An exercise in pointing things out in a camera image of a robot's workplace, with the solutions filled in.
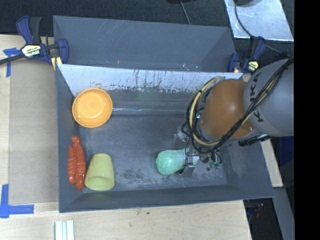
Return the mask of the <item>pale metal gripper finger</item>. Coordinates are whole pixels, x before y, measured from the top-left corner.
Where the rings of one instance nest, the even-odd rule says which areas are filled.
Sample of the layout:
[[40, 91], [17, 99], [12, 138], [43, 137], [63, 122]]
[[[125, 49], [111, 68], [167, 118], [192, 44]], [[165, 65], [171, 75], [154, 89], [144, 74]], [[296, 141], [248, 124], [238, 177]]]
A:
[[180, 175], [183, 177], [191, 177], [195, 168], [196, 168], [196, 166], [194, 164], [187, 164], [181, 170]]
[[186, 155], [186, 158], [185, 158], [185, 165], [196, 165], [197, 162], [199, 161], [199, 156], [198, 155]]

